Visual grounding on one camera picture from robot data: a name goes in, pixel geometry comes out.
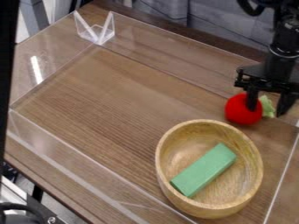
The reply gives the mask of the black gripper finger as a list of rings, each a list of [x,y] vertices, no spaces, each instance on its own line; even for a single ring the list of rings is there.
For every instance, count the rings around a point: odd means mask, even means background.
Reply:
[[[293,106],[295,101],[299,99],[299,93],[281,93],[276,104],[276,116],[287,113],[288,109]]]
[[[247,108],[253,111],[257,106],[257,89],[255,87],[247,88]]]

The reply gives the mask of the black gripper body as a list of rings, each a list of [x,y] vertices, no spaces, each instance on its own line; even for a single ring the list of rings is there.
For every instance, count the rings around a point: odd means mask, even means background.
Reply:
[[[261,63],[236,69],[233,86],[244,90],[255,87],[259,91],[299,94],[299,70],[295,69],[297,59],[299,49],[284,50],[269,46]]]

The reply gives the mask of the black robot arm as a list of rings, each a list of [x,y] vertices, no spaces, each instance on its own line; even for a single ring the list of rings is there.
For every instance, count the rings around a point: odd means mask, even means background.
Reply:
[[[236,0],[241,10],[260,16],[265,8],[273,10],[273,38],[265,60],[236,69],[235,86],[247,92],[247,108],[257,106],[260,91],[280,94],[276,116],[284,115],[299,99],[299,0]]]

